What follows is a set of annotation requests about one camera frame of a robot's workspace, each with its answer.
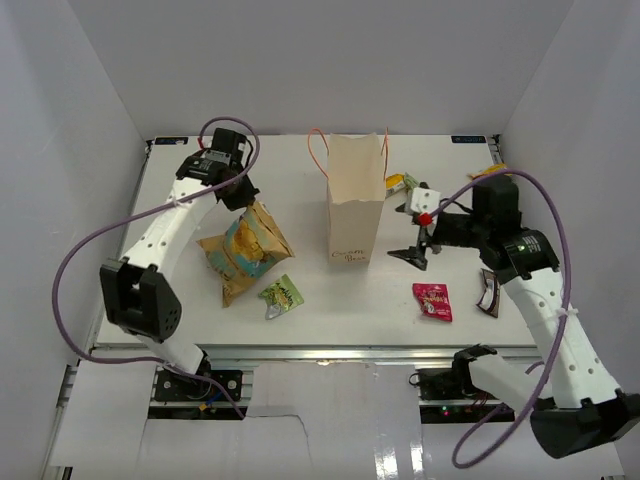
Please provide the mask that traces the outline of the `light green snack packet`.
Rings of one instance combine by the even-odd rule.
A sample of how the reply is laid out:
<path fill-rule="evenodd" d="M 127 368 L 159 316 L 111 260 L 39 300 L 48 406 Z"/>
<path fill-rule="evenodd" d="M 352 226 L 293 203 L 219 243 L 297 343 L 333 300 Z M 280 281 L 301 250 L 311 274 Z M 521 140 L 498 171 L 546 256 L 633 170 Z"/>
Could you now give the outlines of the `light green snack packet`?
<path fill-rule="evenodd" d="M 405 173 L 404 174 L 404 185 L 405 185 L 405 190 L 406 190 L 406 194 L 407 194 L 407 198 L 410 199 L 412 192 L 415 188 L 424 188 L 424 189 L 428 189 L 429 185 L 427 182 L 425 181 L 418 181 L 416 178 L 414 178 L 412 175 L 410 175 L 409 173 Z"/>

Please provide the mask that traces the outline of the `yellow chips bag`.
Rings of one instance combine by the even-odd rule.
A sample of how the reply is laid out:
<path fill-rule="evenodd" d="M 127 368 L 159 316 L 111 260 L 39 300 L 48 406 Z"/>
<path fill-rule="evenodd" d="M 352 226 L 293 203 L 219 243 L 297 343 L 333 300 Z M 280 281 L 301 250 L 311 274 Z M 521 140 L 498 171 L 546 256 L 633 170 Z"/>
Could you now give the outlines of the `yellow chips bag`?
<path fill-rule="evenodd" d="M 197 241 L 221 279 L 222 305 L 228 308 L 277 263 L 294 252 L 266 206 L 249 205 L 224 234 Z"/>

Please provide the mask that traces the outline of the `green candy packet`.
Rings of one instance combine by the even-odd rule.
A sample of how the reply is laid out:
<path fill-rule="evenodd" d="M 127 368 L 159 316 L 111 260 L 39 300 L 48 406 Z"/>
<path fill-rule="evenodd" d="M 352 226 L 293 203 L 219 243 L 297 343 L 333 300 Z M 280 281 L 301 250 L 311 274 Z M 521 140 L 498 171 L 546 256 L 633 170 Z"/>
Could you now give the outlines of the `green candy packet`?
<path fill-rule="evenodd" d="M 265 319 L 273 320 L 304 304 L 304 298 L 287 274 L 262 290 L 258 297 L 265 301 Z"/>

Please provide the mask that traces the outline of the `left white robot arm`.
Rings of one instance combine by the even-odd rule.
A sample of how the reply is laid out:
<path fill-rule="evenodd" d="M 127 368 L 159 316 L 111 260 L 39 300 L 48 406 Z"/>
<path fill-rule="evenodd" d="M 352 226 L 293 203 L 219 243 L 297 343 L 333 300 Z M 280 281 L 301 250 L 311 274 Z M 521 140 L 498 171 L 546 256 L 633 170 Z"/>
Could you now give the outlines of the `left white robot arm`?
<path fill-rule="evenodd" d="M 169 280 L 196 228 L 218 202 L 234 211 L 255 200 L 259 190 L 240 175 L 253 158 L 254 145 L 246 135 L 217 128 L 210 146 L 177 169 L 166 209 L 121 259 L 100 268 L 109 323 L 180 371 L 177 387 L 191 399 L 209 392 L 212 377 L 203 368 L 204 351 L 178 332 L 182 305 Z"/>

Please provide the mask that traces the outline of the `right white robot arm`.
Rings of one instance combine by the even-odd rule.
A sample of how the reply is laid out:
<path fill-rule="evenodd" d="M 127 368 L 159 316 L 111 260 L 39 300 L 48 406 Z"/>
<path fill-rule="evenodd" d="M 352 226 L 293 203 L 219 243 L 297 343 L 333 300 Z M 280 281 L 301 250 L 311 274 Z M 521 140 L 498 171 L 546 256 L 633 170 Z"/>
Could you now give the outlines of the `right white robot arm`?
<path fill-rule="evenodd" d="M 444 246 L 477 250 L 485 266 L 481 307 L 490 310 L 501 294 L 511 299 L 544 358 L 541 372 L 532 376 L 476 344 L 458 351 L 445 372 L 419 372 L 417 386 L 427 395 L 495 398 L 560 459 L 622 438 L 638 424 L 639 397 L 606 369 L 571 305 L 568 248 L 554 249 L 542 232 L 523 225 L 519 177 L 506 169 L 474 179 L 465 186 L 471 206 L 456 214 L 448 212 L 455 197 L 426 184 L 412 188 L 403 211 L 419 233 L 396 257 L 425 269 L 427 253 Z"/>

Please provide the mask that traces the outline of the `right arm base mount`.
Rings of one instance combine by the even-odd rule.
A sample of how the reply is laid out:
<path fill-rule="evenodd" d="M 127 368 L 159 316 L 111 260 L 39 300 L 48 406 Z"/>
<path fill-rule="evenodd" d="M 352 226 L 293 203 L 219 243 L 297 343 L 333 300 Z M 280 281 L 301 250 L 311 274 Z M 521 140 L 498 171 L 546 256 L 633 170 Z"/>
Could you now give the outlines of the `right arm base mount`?
<path fill-rule="evenodd" d="M 408 383 L 418 391 L 423 425 L 475 424 L 499 406 L 486 392 L 463 393 L 449 369 L 418 369 Z"/>

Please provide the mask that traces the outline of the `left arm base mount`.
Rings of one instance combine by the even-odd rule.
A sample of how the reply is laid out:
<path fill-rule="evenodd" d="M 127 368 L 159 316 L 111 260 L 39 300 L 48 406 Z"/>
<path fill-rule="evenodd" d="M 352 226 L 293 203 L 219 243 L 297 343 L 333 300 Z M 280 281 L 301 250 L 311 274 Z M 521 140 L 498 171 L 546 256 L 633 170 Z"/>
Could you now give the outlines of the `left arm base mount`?
<path fill-rule="evenodd" d="M 243 372 L 206 368 L 214 383 L 159 370 L 152 389 L 148 418 L 153 420 L 242 420 Z"/>

